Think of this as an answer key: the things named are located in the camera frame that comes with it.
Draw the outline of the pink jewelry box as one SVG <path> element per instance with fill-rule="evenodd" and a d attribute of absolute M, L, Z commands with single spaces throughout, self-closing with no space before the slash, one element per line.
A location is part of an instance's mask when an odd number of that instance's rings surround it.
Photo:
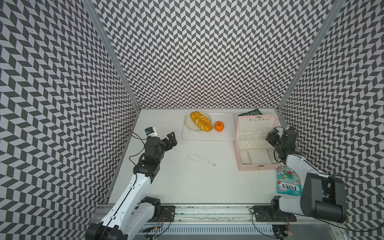
<path fill-rule="evenodd" d="M 274 147 L 266 140 L 278 124 L 278 116 L 239 116 L 234 151 L 239 171 L 276 170 L 280 163 L 274 158 Z"/>

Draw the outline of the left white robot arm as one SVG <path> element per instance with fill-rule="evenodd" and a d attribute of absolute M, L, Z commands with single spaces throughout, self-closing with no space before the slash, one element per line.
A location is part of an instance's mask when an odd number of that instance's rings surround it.
<path fill-rule="evenodd" d="M 147 138 L 139 152 L 128 186 L 111 210 L 99 223 L 92 223 L 85 233 L 86 240 L 132 240 L 149 221 L 162 215 L 161 200 L 143 197 L 160 171 L 165 152 L 177 145 L 174 132 L 160 139 L 154 128 L 145 129 Z"/>

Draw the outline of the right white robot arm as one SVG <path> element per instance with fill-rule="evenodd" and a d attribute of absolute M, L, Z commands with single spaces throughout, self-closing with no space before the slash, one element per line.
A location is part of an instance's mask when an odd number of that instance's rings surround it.
<path fill-rule="evenodd" d="M 345 183 L 318 170 L 296 151 L 297 135 L 294 127 L 283 129 L 280 134 L 273 128 L 266 137 L 281 162 L 298 174 L 302 187 L 299 199 L 275 196 L 271 200 L 270 213 L 282 212 L 344 223 L 347 218 Z"/>

